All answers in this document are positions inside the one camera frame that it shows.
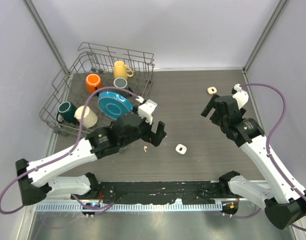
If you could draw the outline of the beige earbud case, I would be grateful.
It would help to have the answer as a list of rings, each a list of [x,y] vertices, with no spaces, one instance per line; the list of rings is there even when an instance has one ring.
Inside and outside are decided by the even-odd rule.
[[[212,87],[207,88],[207,93],[210,95],[216,94],[217,93],[216,87],[212,86]]]

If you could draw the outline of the white earbud charging case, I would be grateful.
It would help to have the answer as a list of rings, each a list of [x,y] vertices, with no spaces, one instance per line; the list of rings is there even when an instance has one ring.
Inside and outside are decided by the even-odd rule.
[[[187,152],[187,147],[183,144],[177,144],[175,147],[175,151],[181,155],[184,155]]]

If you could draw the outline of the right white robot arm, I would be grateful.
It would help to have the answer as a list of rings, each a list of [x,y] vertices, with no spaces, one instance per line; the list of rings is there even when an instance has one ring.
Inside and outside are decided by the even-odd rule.
[[[243,117],[248,99],[244,91],[226,96],[215,94],[201,115],[206,117],[214,110],[211,122],[252,160],[269,186],[264,188],[233,170],[219,178],[218,190],[223,197],[239,195],[251,201],[265,212],[272,225],[283,230],[306,216],[306,190],[300,186],[297,193],[286,183],[277,170],[284,169],[282,162],[274,151],[267,153],[264,130],[255,119]]]

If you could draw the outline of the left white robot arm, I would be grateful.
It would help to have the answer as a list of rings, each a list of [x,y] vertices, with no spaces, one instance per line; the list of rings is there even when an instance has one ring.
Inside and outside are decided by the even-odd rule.
[[[166,136],[165,124],[160,121],[156,132],[152,125],[131,112],[112,121],[109,126],[97,128],[77,145],[44,159],[15,163],[22,204],[37,204],[47,197],[70,194],[79,199],[95,199],[101,190],[94,174],[88,172],[76,177],[61,174],[79,165],[93,162],[119,152],[121,148],[143,140],[157,147]]]

